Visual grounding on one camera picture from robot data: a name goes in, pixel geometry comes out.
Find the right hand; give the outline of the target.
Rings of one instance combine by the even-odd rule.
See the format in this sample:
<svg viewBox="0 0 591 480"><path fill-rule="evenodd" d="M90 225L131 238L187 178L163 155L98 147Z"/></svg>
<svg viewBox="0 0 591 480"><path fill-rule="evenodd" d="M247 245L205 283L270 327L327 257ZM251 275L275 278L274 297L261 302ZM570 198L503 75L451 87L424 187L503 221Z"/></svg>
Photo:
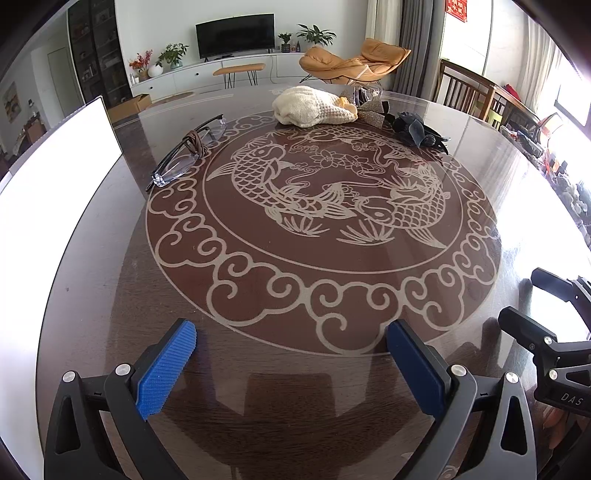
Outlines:
<svg viewBox="0 0 591 480"><path fill-rule="evenodd" d="M548 406L543 414L543 428L550 431L551 441L559 443L567 432L569 412Z"/></svg>

